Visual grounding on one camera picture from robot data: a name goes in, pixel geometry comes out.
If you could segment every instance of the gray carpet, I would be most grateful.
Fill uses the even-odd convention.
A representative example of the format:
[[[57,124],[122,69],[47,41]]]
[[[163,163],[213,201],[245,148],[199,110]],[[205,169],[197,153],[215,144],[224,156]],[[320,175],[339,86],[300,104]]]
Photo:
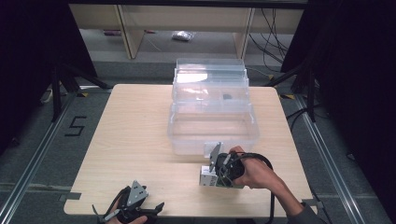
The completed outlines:
[[[99,78],[108,84],[117,83],[151,83],[171,84],[174,75],[174,63],[94,63]],[[263,66],[247,66],[251,86],[260,86],[268,82],[267,75],[279,76]],[[291,93],[292,78],[276,89],[279,94]],[[24,195],[11,223],[95,223],[93,216],[69,216],[63,211],[65,195],[73,185],[94,130],[105,108],[109,93],[89,93],[86,97],[77,97],[69,108],[60,130],[50,145],[49,151],[37,171],[31,187]],[[285,115],[298,110],[295,100],[281,99]],[[21,176],[24,168],[39,145],[41,138],[50,125],[51,103],[40,106],[25,125],[19,135],[21,144],[10,147],[0,158],[0,202],[7,198]],[[316,109],[317,125],[326,144],[332,151],[348,187],[356,198],[359,208],[367,223],[391,223],[375,194],[367,183],[359,166],[346,157],[347,149],[342,138],[327,117],[323,108]],[[75,116],[79,125],[85,128],[80,136],[66,136],[76,133],[69,125]],[[292,130],[293,138],[301,157],[309,184],[324,202],[332,223],[351,223],[329,174],[318,154],[315,143],[307,130],[303,118],[298,118]],[[327,221],[322,210],[318,215]],[[235,223],[233,219],[201,218],[164,218],[159,223]],[[286,223],[285,218],[278,218],[274,223]]]

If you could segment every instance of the black sleeve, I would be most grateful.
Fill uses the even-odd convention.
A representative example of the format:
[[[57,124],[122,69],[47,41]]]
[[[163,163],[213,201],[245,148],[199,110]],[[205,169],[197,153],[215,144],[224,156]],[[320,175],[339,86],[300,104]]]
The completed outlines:
[[[302,203],[304,206],[303,212],[298,214],[297,216],[290,217],[288,216],[289,224],[325,224],[322,219],[320,219],[317,214],[311,209],[309,205],[306,203]]]

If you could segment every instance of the wooden table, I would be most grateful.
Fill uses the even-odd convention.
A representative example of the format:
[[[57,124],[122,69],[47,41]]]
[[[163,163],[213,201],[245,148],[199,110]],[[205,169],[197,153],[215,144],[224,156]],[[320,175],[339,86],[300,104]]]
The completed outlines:
[[[64,211],[103,214],[134,180],[148,186],[144,208],[165,202],[163,217],[269,217],[267,189],[199,186],[203,156],[174,154],[167,138],[172,86],[117,85],[92,138]],[[267,157],[298,200],[312,199],[288,123],[273,88],[251,87],[261,137],[252,151]],[[276,201],[275,216],[286,214]]]

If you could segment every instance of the clear plastic box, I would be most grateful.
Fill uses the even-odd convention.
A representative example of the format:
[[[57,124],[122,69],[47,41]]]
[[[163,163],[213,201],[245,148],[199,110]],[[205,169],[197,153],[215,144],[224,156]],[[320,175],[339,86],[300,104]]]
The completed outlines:
[[[168,137],[179,155],[209,156],[223,149],[251,150],[259,138],[242,60],[178,59]]]

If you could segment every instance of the table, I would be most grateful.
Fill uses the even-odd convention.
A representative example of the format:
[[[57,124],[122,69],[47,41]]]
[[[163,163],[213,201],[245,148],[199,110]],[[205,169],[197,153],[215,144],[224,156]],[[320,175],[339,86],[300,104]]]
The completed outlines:
[[[261,137],[252,151],[267,157],[298,200],[312,199],[288,123],[273,88],[251,87]],[[267,189],[199,186],[204,156],[173,153],[167,138],[172,86],[119,84],[113,89],[67,200],[70,215],[103,214],[134,180],[148,186],[143,207],[165,202],[162,217],[269,217]],[[286,214],[276,201],[275,216]]]

